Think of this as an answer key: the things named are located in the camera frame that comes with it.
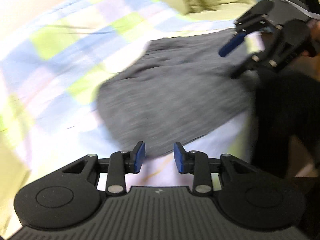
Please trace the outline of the person's right hand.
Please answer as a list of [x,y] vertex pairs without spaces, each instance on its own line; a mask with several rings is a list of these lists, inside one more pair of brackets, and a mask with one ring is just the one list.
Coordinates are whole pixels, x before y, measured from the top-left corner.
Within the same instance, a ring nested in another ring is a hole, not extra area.
[[311,19],[309,22],[308,22],[308,26],[311,30],[313,29],[317,29],[317,26],[319,25],[319,20],[317,19]]

